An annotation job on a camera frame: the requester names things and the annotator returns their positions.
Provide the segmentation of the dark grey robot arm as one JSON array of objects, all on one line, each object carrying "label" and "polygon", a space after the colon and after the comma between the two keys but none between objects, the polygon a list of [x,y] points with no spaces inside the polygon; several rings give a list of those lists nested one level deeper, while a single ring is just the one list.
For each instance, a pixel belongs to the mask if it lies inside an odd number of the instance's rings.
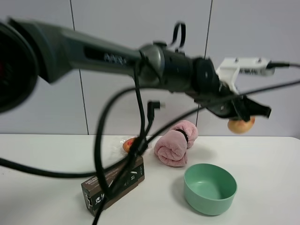
[{"label": "dark grey robot arm", "polygon": [[0,24],[0,110],[22,104],[41,77],[54,83],[74,69],[133,76],[139,84],[182,92],[199,104],[235,95],[212,61],[161,43],[130,49],[48,23],[10,18]]}]

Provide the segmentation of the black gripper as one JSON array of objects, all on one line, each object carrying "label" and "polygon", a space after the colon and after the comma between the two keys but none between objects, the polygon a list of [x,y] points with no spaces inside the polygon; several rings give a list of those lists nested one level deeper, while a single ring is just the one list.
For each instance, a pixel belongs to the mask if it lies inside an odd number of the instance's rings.
[{"label": "black gripper", "polygon": [[195,103],[222,119],[249,122],[252,116],[262,116],[268,119],[271,114],[269,106],[261,105],[244,95],[232,92],[224,82],[220,82],[215,91],[189,90],[186,94]]}]

